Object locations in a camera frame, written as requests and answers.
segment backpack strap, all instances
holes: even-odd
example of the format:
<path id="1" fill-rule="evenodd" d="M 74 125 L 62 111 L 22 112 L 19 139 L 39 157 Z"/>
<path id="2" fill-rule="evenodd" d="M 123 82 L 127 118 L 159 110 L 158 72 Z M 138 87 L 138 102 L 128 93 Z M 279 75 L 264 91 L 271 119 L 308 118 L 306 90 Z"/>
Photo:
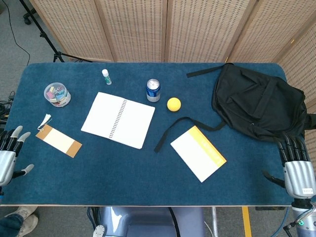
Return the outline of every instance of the backpack strap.
<path id="1" fill-rule="evenodd" d="M 233 64 L 233 63 L 225 63 L 225 64 L 223 64 L 221 66 L 218 66 L 218 67 L 213 67 L 213 68 L 203 69 L 203 70 L 192 72 L 192 73 L 187 73 L 187 77 L 190 78 L 190 77 L 195 77 L 195 76 L 199 76 L 199 75 L 202 75 L 202 74 L 210 73 L 212 71 L 215 71 L 217 69 L 222 68 L 226 64 Z"/>
<path id="2" fill-rule="evenodd" d="M 316 129 L 316 115 L 307 114 L 304 122 L 304 130 Z"/>
<path id="3" fill-rule="evenodd" d="M 178 118 L 169 128 L 167 128 L 167 130 L 163 133 L 162 137 L 160 138 L 158 144 L 156 145 L 155 147 L 155 152 L 159 152 L 160 149 L 162 148 L 163 146 L 163 143 L 164 141 L 166 140 L 167 138 L 167 135 L 168 135 L 168 132 L 170 130 L 170 128 L 172 128 L 176 123 L 180 122 L 181 120 L 185 120 L 185 119 L 188 119 L 190 120 L 195 126 L 197 127 L 200 127 L 202 129 L 205 129 L 207 131 L 217 131 L 217 130 L 220 130 L 222 127 L 224 127 L 226 125 L 226 123 L 222 120 L 221 123 L 219 125 L 217 125 L 216 127 L 210 127 L 200 121 L 197 121 L 195 119 L 192 119 L 190 117 L 181 117 L 181 118 Z"/>

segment white cap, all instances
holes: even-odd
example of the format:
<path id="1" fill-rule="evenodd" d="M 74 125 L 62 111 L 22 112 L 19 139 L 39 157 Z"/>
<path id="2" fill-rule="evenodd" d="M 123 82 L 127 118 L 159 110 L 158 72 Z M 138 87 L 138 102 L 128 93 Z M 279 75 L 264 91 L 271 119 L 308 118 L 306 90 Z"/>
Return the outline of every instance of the white cap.
<path id="1" fill-rule="evenodd" d="M 103 74 L 104 77 L 108 77 L 109 76 L 109 72 L 106 69 L 102 70 L 102 74 Z"/>

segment yellow and white notebook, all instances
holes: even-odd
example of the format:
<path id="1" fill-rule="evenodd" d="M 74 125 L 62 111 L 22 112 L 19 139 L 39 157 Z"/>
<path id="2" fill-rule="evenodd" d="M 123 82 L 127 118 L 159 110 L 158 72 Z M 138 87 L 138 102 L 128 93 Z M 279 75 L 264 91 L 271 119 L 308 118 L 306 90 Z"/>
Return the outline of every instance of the yellow and white notebook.
<path id="1" fill-rule="evenodd" d="M 201 182 L 226 162 L 196 126 L 171 142 L 171 146 Z"/>

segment paper tag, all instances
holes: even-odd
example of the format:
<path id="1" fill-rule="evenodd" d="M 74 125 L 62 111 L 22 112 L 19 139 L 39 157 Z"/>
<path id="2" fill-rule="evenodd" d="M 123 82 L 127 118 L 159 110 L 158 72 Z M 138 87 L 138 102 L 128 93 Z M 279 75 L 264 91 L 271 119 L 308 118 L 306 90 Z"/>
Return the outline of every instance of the paper tag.
<path id="1" fill-rule="evenodd" d="M 305 188 L 305 189 L 302 189 L 302 190 L 303 190 L 303 194 L 314 194 L 312 188 Z"/>
<path id="2" fill-rule="evenodd" d="M 47 124 L 36 136 L 72 158 L 75 157 L 82 146 L 81 143 Z"/>

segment blue carpet table surface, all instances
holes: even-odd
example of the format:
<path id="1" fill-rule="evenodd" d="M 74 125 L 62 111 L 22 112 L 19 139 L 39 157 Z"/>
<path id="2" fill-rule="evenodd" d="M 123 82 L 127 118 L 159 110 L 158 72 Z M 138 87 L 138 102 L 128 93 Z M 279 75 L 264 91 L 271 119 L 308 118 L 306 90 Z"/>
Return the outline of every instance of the blue carpet table surface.
<path id="1" fill-rule="evenodd" d="M 210 126 L 221 119 L 211 107 L 220 70 L 188 79 L 186 73 L 219 63 L 40 63 L 23 72 L 6 129 L 23 125 L 32 134 L 25 142 L 15 170 L 33 163 L 26 176 L 3 188 L 3 204 L 60 205 L 289 205 L 285 189 L 269 182 L 262 170 L 283 179 L 277 146 L 247 137 L 227 125 L 201 131 L 227 162 L 201 183 L 171 147 L 170 142 L 193 125 L 178 123 L 159 153 L 154 147 L 179 117 L 190 116 Z M 238 66 L 285 79 L 277 64 L 238 63 Z M 112 85 L 101 74 L 107 68 Z M 146 82 L 161 84 L 161 99 L 146 98 Z M 52 82 L 71 93 L 63 108 L 49 104 L 43 91 Z M 154 106 L 155 113 L 141 150 L 80 129 L 98 92 Z M 181 109 L 170 112 L 166 103 L 178 97 Z M 71 158 L 35 137 L 45 114 L 50 126 L 82 143 Z"/>

